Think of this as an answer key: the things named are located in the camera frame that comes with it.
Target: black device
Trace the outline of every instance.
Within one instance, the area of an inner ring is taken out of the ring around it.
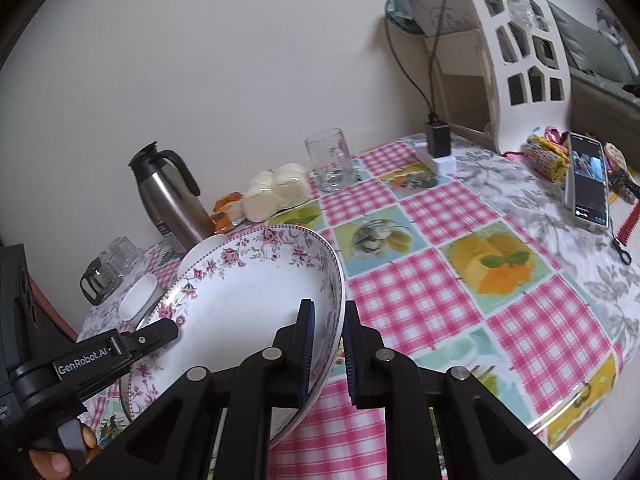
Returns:
[[[76,418],[86,411],[82,402],[177,336],[176,324],[161,319],[132,333],[109,330],[66,352],[20,364],[9,373],[9,391],[0,399],[0,426],[15,447],[63,452],[81,468],[87,457]]]
[[[11,372],[73,345],[33,299],[24,246],[0,247],[0,420],[15,412]]]
[[[191,368],[71,480],[204,480],[225,406],[214,480],[266,478],[271,409],[305,402],[313,331],[303,300],[271,347],[228,370]],[[385,348],[353,301],[342,338],[352,403],[385,409],[389,480],[441,479],[431,409],[450,480],[577,480],[466,368],[435,372]],[[2,427],[0,456],[17,480],[31,478]]]
[[[430,118],[424,125],[424,133],[427,136],[427,150],[433,158],[451,155],[449,123]]]

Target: power adapter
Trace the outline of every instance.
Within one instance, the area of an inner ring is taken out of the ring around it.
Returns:
[[[429,115],[424,125],[427,145],[419,146],[415,156],[437,175],[455,173],[456,157],[451,155],[451,131],[449,123],[439,120],[435,114]]]
[[[433,158],[451,155],[451,131],[449,123],[429,116],[429,122],[424,125],[427,136],[427,150]]]

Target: fingernail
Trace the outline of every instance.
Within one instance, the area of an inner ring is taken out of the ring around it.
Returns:
[[[51,465],[59,473],[64,473],[69,468],[69,462],[64,455],[53,453],[51,455]]]

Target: black cable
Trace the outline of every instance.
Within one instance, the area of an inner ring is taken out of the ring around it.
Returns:
[[[429,112],[431,113],[431,111],[433,110],[433,107],[431,106],[431,102],[429,101],[427,96],[424,94],[424,92],[420,89],[420,87],[415,83],[415,81],[413,79],[411,79],[411,76],[409,76],[409,74],[404,69],[404,66],[402,66],[402,63],[400,62],[400,59],[398,58],[398,54],[396,54],[396,50],[394,49],[394,44],[391,42],[391,35],[389,34],[389,20],[388,19],[385,19],[385,35],[386,35],[386,44],[388,44],[389,50],[391,51],[392,56],[396,60],[396,63],[398,64],[398,67],[400,68],[400,70],[402,71],[404,76],[409,80],[409,83],[414,85],[415,89],[418,92],[420,92],[420,95],[422,96],[422,98],[427,103],[427,106],[429,107]]]
[[[435,88],[433,87],[433,62],[436,58],[436,53],[438,51],[438,43],[440,42],[440,35],[442,33],[442,22],[444,20],[444,12],[446,10],[447,0],[442,0],[440,4],[440,15],[438,17],[438,25],[436,26],[436,39],[433,41],[433,49],[431,49],[431,55],[429,58],[429,88],[431,90],[431,102],[435,104]],[[432,119],[438,118],[438,113],[436,112],[435,107],[431,109],[430,122]]]
[[[389,50],[391,51],[391,54],[393,55],[394,59],[396,60],[396,63],[398,64],[398,67],[400,68],[400,70],[402,71],[402,73],[404,74],[404,76],[408,79],[409,83],[411,83],[415,89],[420,92],[420,95],[422,96],[422,98],[424,99],[424,101],[427,103],[427,106],[429,107],[429,116],[430,119],[431,118],[438,118],[438,115],[436,113],[435,110],[435,106],[433,105],[435,103],[435,90],[433,87],[433,62],[435,61],[435,57],[436,57],[436,51],[438,49],[438,43],[440,41],[440,35],[442,32],[442,22],[444,20],[444,12],[446,10],[446,5],[447,5],[447,0],[442,0],[441,4],[440,4],[440,15],[438,17],[438,25],[436,26],[436,36],[435,36],[435,40],[433,42],[433,50],[430,52],[430,57],[429,57],[429,88],[430,88],[430,94],[431,94],[431,100],[429,101],[427,95],[422,91],[422,89],[415,83],[415,81],[413,79],[411,79],[411,76],[409,76],[409,74],[407,73],[407,71],[404,69],[404,66],[402,66],[402,63],[400,61],[400,59],[398,58],[398,54],[396,54],[396,50],[394,49],[393,43],[391,41],[391,35],[389,34],[389,20],[388,18],[385,19],[385,35],[386,35],[386,43],[388,44]],[[385,5],[385,12],[386,12],[386,8],[388,6],[388,0],[387,0],[387,4]]]

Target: pink checkered pattern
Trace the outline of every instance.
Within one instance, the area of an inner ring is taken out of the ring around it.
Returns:
[[[383,410],[358,411],[344,378],[328,384],[300,425],[270,451],[269,478],[386,479]]]
[[[324,217],[331,227],[364,216],[395,201],[386,186],[374,178],[320,199]]]
[[[436,249],[426,249],[349,280],[363,325],[404,354],[432,348],[481,320]]]
[[[507,222],[507,224],[511,228],[513,228],[513,230],[516,231],[517,234],[521,238],[523,238],[524,241],[526,241],[527,244],[529,244],[530,246],[535,248],[535,250],[539,254],[541,254],[544,257],[545,260],[548,261],[549,266],[553,270],[562,270],[562,266],[558,263],[558,260],[556,260],[556,257],[553,256],[544,245],[542,245],[535,238],[531,237],[529,235],[529,233],[527,233],[513,218],[511,218],[509,215],[505,215],[504,216],[504,221]]]
[[[414,150],[404,142],[394,142],[393,144],[376,148],[358,158],[373,176],[406,168],[418,162],[418,159],[415,158]]]
[[[500,218],[459,182],[435,187],[400,203],[434,245],[477,231]]]
[[[180,267],[180,259],[178,258],[165,263],[162,267],[157,266],[158,259],[167,249],[168,247],[164,244],[156,245],[149,254],[149,263],[146,266],[146,272],[153,274],[165,290],[175,281],[176,272]]]
[[[557,274],[488,323],[539,415],[567,398],[612,351],[589,306]]]
[[[120,381],[113,383],[100,394],[86,400],[87,412],[82,422],[97,433],[100,430],[100,420],[104,414],[104,407],[108,399],[120,400]]]
[[[318,187],[318,180],[314,174],[309,173],[309,186],[311,187],[310,200],[317,200],[320,196],[320,189]]]
[[[320,231],[318,234],[322,238],[324,238],[327,242],[329,242],[329,245],[331,245],[331,247],[334,248],[334,251],[336,251],[336,252],[340,251],[340,246],[336,243],[335,237],[334,237],[334,232],[331,231],[331,229],[329,229],[329,228],[322,229],[322,231]]]

